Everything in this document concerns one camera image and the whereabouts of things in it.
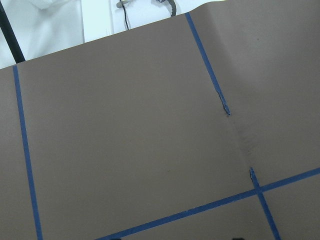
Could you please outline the black rod with clamp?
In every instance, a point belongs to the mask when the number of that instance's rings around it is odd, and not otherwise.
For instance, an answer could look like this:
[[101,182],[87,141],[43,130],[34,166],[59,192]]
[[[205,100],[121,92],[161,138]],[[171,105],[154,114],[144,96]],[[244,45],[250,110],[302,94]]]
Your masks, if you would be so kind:
[[0,3],[0,28],[16,64],[25,62],[21,47],[13,31],[2,2]]

